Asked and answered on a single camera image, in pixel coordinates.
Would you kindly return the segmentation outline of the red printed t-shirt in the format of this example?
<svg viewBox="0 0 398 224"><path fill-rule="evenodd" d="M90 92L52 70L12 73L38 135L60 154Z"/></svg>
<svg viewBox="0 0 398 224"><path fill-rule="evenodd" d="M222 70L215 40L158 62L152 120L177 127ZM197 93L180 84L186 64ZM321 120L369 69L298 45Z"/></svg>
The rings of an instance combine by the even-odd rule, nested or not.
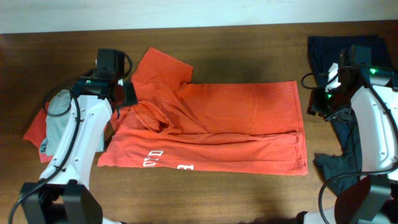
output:
<svg viewBox="0 0 398 224"><path fill-rule="evenodd" d="M306 175L297 83L192 83L193 67L149 48L136 105L113 114L99 166Z"/></svg>

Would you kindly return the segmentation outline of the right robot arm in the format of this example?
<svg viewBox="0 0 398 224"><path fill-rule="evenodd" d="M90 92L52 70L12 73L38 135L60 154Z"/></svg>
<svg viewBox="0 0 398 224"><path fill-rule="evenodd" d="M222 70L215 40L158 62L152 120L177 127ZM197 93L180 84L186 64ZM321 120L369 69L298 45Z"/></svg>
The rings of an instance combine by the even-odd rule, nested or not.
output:
<svg viewBox="0 0 398 224"><path fill-rule="evenodd" d="M340 54L338 66L324 85L310 88L307 112L324 121L349 122L359 129L362 168L325 181L318 211L302 212L300 223L397 223L397 73L374 66L371 49L352 45ZM359 182L323 208L323 193L334 181L357 177Z"/></svg>

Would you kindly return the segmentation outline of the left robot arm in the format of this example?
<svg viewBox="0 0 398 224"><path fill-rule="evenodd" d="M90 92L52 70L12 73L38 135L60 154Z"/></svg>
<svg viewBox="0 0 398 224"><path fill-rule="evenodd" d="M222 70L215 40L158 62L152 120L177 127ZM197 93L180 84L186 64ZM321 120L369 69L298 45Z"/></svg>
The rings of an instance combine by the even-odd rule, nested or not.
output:
<svg viewBox="0 0 398 224"><path fill-rule="evenodd" d="M52 160L38 182L24 183L8 223L18 207L28 223L111 223L90 192L90 172L112 114L137 104L125 66L132 67L132 60L124 52L98 49L95 68L68 90L68 122Z"/></svg>

